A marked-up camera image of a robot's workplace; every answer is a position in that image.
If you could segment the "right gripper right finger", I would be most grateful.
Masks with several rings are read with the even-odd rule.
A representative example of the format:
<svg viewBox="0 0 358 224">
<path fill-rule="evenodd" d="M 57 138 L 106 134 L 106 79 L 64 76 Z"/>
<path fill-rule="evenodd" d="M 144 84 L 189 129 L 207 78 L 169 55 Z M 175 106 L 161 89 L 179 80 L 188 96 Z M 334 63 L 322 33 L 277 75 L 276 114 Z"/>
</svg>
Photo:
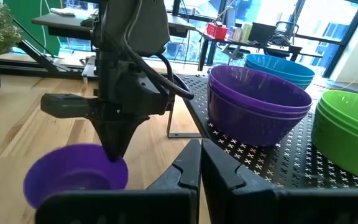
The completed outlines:
<svg viewBox="0 0 358 224">
<path fill-rule="evenodd" d="M 209 139 L 201 147 L 211 224 L 358 224 L 358 189 L 282 189 Z"/>
</svg>

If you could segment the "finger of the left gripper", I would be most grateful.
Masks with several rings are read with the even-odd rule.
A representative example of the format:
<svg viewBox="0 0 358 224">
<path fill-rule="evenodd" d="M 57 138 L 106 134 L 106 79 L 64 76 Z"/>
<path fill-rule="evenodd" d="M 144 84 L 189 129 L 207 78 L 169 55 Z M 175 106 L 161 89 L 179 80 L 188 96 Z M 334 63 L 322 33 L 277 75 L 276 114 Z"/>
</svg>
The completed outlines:
<svg viewBox="0 0 358 224">
<path fill-rule="evenodd" d="M 93 125 L 108 159 L 117 159 L 113 149 L 111 126 L 117 121 L 116 105 L 100 98 L 86 98 L 74 94 L 46 93 L 41 97 L 40 108 L 55 118 L 86 118 Z"/>
<path fill-rule="evenodd" d="M 120 133 L 118 137 L 118 143 L 116 146 L 117 154 L 120 157 L 124 157 L 127 151 L 128 145 L 137 129 L 143 122 L 148 121 L 149 116 L 136 116 L 125 121 L 120 127 Z"/>
</svg>

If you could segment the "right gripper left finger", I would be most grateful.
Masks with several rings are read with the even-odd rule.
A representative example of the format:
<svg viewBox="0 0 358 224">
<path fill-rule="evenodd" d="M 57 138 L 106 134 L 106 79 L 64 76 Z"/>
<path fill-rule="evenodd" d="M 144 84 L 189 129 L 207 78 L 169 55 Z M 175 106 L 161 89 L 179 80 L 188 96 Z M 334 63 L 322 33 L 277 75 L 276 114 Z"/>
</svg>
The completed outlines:
<svg viewBox="0 0 358 224">
<path fill-rule="evenodd" d="M 63 190 L 47 197 L 36 224 L 198 224 L 201 145 L 191 140 L 143 190 Z"/>
</svg>

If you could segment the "purple plastic mini bowl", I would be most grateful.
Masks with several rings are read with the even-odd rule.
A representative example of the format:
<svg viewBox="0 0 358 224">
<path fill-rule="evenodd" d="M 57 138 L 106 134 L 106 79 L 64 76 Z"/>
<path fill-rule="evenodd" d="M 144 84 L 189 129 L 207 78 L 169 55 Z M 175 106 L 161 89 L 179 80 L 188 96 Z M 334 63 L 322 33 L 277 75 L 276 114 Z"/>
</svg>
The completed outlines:
<svg viewBox="0 0 358 224">
<path fill-rule="evenodd" d="M 233 100 L 232 98 L 224 95 L 222 91 L 218 90 L 216 86 L 212 83 L 211 80 L 208 80 L 209 88 L 212 89 L 218 96 L 222 97 L 224 100 L 227 100 L 228 102 L 234 104 L 235 106 L 239 106 L 240 108 L 244 110 L 248 110 L 254 113 L 259 113 L 266 116 L 273 116 L 273 117 L 279 117 L 279 118 L 298 118 L 301 116 L 306 116 L 308 114 L 308 110 L 303 112 L 282 112 L 282 111 L 275 111 L 265 108 L 260 108 L 254 105 L 250 104 L 244 104 L 239 101 Z"/>
<path fill-rule="evenodd" d="M 54 149 L 32 164 L 23 181 L 23 194 L 32 208 L 66 190 L 121 190 L 129 171 L 121 157 L 111 162 L 101 145 L 71 144 Z"/>
<path fill-rule="evenodd" d="M 208 90 L 208 116 L 213 125 L 230 138 L 255 146 L 280 142 L 308 113 L 296 118 L 267 116 L 227 101 Z"/>
<path fill-rule="evenodd" d="M 304 113 L 312 105 L 310 95 L 299 86 L 246 67 L 220 65 L 208 70 L 209 85 L 238 106 L 269 113 Z"/>
</svg>

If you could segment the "black perforated metal rack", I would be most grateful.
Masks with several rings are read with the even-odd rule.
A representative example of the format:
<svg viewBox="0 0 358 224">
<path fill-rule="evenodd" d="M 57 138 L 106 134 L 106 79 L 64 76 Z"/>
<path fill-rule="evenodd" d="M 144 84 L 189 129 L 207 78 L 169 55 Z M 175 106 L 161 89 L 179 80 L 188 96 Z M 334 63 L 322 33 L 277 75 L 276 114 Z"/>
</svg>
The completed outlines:
<svg viewBox="0 0 358 224">
<path fill-rule="evenodd" d="M 198 128 L 197 136 L 214 142 L 264 180 L 282 189 L 358 189 L 358 177 L 340 169 L 312 145 L 313 114 L 274 146 L 248 145 L 225 135 L 209 121 L 207 76 L 182 75 L 181 80 L 195 96 L 185 104 Z"/>
</svg>

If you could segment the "grey top office desk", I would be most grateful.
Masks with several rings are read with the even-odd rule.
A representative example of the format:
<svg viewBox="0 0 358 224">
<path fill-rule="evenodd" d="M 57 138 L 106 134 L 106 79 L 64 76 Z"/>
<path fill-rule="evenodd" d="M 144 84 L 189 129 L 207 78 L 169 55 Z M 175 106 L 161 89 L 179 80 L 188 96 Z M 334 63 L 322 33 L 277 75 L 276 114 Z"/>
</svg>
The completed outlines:
<svg viewBox="0 0 358 224">
<path fill-rule="evenodd" d="M 91 39 L 91 27 L 81 26 L 81 22 L 87 18 L 86 14 L 75 17 L 60 16 L 49 13 L 32 19 L 33 24 L 46 26 L 50 35 L 59 37 L 70 37 L 76 39 Z M 189 30 L 197 28 L 178 16 L 167 14 L 169 33 L 172 36 L 186 37 Z"/>
</svg>

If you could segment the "black work desk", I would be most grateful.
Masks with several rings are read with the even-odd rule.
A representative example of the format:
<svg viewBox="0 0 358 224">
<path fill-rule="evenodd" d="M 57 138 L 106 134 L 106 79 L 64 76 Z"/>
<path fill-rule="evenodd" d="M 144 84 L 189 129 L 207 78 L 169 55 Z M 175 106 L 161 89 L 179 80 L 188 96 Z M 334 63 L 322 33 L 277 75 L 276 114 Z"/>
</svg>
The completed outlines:
<svg viewBox="0 0 358 224">
<path fill-rule="evenodd" d="M 224 44 L 229 44 L 229 45 L 238 45 L 241 47 L 244 46 L 244 47 L 252 47 L 252 48 L 256 48 L 256 49 L 264 49 L 264 50 L 269 49 L 269 50 L 274 50 L 277 52 L 285 52 L 285 53 L 291 54 L 290 60 L 293 62 L 295 62 L 297 60 L 298 55 L 305 55 L 305 56 L 316 57 L 316 58 L 323 57 L 321 54 L 317 54 L 315 52 L 307 52 L 306 50 L 303 50 L 301 47 L 297 47 L 297 46 L 293 46 L 293 45 L 291 45 L 289 47 L 279 47 L 279 46 L 275 46 L 275 45 L 258 45 L 258 44 L 242 43 L 242 42 L 233 42 L 230 40 L 214 39 L 211 36 L 209 36 L 208 34 L 206 34 L 205 31 L 203 31 L 201 29 L 197 29 L 197 31 L 201 34 L 201 36 L 203 38 L 203 43 L 200 45 L 201 49 L 200 49 L 200 58 L 199 58 L 199 62 L 198 62 L 198 71 L 203 70 L 205 60 L 206 60 L 208 45 L 210 42 L 212 42 L 213 44 L 224 43 Z"/>
</svg>

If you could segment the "white papers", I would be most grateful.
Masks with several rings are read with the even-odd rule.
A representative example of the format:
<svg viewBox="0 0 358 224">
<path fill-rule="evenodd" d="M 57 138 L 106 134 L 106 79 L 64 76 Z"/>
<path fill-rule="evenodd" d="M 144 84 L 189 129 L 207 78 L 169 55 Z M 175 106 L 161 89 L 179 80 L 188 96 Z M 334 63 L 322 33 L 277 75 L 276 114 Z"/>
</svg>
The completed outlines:
<svg viewBox="0 0 358 224">
<path fill-rule="evenodd" d="M 50 8 L 50 12 L 59 16 L 75 17 L 75 13 L 67 9 Z"/>
</svg>

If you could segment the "green screen panel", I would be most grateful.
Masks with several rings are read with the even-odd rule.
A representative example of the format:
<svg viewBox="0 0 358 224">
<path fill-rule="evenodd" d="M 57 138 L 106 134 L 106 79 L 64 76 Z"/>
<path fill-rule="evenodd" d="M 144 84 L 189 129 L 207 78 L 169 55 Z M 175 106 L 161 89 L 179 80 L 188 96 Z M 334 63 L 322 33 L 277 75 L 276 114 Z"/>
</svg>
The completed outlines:
<svg viewBox="0 0 358 224">
<path fill-rule="evenodd" d="M 33 24 L 32 20 L 50 13 L 51 8 L 61 8 L 61 0 L 2 0 L 10 12 L 35 40 L 22 31 L 22 36 L 37 50 L 44 54 L 58 55 L 60 41 L 57 36 L 48 33 L 48 27 Z"/>
</svg>

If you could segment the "red storage box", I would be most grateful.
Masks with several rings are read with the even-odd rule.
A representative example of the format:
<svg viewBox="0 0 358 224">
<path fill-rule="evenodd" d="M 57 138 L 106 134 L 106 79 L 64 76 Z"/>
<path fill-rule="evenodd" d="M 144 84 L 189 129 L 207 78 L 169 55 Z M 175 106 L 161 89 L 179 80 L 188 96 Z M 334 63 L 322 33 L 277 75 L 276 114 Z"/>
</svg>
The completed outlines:
<svg viewBox="0 0 358 224">
<path fill-rule="evenodd" d="M 215 23 L 208 23 L 206 28 L 206 33 L 208 36 L 218 39 L 218 40 L 224 40 L 226 38 L 228 28 L 226 26 L 219 26 Z"/>
</svg>

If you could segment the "black box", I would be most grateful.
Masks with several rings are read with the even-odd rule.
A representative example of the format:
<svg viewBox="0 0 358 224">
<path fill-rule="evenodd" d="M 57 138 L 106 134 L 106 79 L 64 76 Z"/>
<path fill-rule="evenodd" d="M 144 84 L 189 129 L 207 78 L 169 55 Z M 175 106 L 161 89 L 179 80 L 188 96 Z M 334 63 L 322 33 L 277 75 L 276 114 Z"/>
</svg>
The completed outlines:
<svg viewBox="0 0 358 224">
<path fill-rule="evenodd" d="M 270 37 L 275 33 L 276 28 L 276 26 L 253 22 L 248 41 L 256 42 L 260 45 L 267 45 Z"/>
</svg>

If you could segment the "black office chair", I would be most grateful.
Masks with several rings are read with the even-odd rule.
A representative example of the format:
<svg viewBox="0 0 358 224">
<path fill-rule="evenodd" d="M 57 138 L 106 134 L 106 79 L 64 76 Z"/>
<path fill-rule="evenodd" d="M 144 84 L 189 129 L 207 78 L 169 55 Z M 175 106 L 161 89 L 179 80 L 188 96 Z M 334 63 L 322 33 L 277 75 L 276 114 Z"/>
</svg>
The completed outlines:
<svg viewBox="0 0 358 224">
<path fill-rule="evenodd" d="M 269 42 L 280 48 L 288 47 L 289 50 L 299 53 L 302 47 L 295 46 L 295 35 L 299 30 L 299 25 L 293 22 L 278 21 L 276 30 L 270 37 Z"/>
</svg>

